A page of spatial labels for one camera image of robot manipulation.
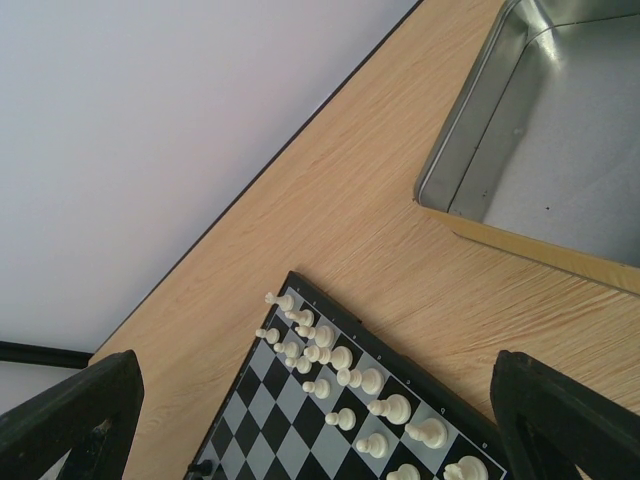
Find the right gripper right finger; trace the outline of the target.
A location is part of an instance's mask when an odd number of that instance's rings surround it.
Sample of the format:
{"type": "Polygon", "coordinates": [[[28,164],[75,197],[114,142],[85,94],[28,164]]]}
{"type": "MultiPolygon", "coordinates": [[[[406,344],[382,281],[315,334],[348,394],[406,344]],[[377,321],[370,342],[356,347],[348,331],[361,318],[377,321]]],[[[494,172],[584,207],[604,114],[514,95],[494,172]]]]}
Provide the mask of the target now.
{"type": "Polygon", "coordinates": [[[639,416],[523,352],[499,352],[490,400],[515,479],[637,479],[639,416]]]}

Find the black rook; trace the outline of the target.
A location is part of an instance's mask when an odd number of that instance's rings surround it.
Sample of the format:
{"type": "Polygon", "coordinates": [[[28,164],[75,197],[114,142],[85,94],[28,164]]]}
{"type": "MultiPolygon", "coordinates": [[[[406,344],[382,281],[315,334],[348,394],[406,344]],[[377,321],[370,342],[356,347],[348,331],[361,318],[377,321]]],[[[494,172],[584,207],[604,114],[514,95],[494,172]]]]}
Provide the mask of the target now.
{"type": "Polygon", "coordinates": [[[203,460],[198,463],[191,463],[187,468],[187,472],[196,478],[203,478],[213,473],[213,467],[212,460],[203,460]]]}

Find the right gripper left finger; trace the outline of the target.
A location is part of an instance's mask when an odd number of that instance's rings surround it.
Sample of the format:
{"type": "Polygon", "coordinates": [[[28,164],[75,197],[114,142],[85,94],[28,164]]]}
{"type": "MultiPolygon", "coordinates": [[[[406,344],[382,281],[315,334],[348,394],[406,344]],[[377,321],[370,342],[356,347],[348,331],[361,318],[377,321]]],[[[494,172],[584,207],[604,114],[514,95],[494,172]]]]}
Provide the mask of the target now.
{"type": "Polygon", "coordinates": [[[1,477],[121,479],[143,399],[134,351],[101,359],[1,416],[1,477]]]}

